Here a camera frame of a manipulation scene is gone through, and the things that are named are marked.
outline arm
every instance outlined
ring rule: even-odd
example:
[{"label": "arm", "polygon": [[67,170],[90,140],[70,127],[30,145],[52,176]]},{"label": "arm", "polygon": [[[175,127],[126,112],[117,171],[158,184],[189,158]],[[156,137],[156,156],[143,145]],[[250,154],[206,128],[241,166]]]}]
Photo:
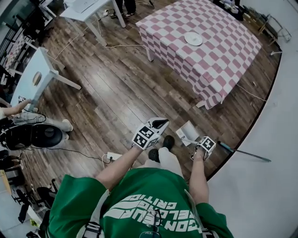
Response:
[{"label": "arm", "polygon": [[198,149],[194,156],[190,176],[190,194],[193,197],[196,205],[199,203],[208,203],[209,188],[204,174],[204,152]]},{"label": "arm", "polygon": [[110,166],[106,167],[96,179],[110,191],[120,182],[143,150],[137,146],[131,148]]},{"label": "arm", "polygon": [[27,99],[19,103],[17,106],[10,107],[10,108],[2,108],[2,110],[5,116],[12,116],[20,113],[31,102],[32,102],[31,99]]},{"label": "arm", "polygon": [[11,107],[11,105],[6,102],[3,98],[0,98],[0,103],[2,103],[3,105],[7,106],[7,107]]}]

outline checkered tablecloth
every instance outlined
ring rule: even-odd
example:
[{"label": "checkered tablecloth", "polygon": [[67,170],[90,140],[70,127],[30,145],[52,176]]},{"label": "checkered tablecloth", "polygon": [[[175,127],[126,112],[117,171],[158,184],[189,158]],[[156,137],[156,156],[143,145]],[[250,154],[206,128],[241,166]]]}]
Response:
[{"label": "checkered tablecloth", "polygon": [[[144,45],[192,84],[207,109],[223,101],[261,44],[244,25],[208,0],[175,2],[137,22]],[[203,44],[184,39],[196,32]]]},{"label": "checkered tablecloth", "polygon": [[13,64],[16,61],[18,55],[20,54],[24,44],[25,44],[24,36],[20,35],[18,37],[18,39],[16,40],[16,42],[14,43],[13,48],[11,49],[11,51],[9,52],[9,54],[7,56],[7,62],[5,64],[6,70],[9,70],[13,66]]}]

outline green t-shirt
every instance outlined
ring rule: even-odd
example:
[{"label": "green t-shirt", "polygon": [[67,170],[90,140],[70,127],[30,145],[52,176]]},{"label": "green t-shirt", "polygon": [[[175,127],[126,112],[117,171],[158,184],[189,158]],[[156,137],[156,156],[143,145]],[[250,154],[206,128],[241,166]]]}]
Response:
[{"label": "green t-shirt", "polygon": [[[100,225],[106,238],[139,238],[148,226],[151,215],[159,209],[163,238],[200,238],[198,224],[184,190],[189,190],[180,176],[157,168],[139,168],[127,172],[112,190],[101,209]],[[90,221],[106,188],[94,178],[73,178],[66,175],[50,212],[48,232],[51,238],[75,238],[81,227]],[[232,238],[226,218],[209,204],[196,206],[204,228],[216,231],[221,238]]]}]

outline person's hand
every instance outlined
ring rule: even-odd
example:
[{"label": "person's hand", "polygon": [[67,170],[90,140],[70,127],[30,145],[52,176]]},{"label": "person's hand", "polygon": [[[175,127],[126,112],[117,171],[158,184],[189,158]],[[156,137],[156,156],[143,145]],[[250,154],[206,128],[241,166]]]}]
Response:
[{"label": "person's hand", "polygon": [[204,150],[199,147],[194,155],[194,161],[203,161],[204,154]]}]

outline white plate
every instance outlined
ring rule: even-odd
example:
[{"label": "white plate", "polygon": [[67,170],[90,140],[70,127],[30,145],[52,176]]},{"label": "white plate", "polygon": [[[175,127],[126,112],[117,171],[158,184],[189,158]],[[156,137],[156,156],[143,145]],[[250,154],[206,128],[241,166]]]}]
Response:
[{"label": "white plate", "polygon": [[202,37],[195,32],[187,32],[184,34],[184,39],[187,43],[193,46],[199,46],[203,43]]}]

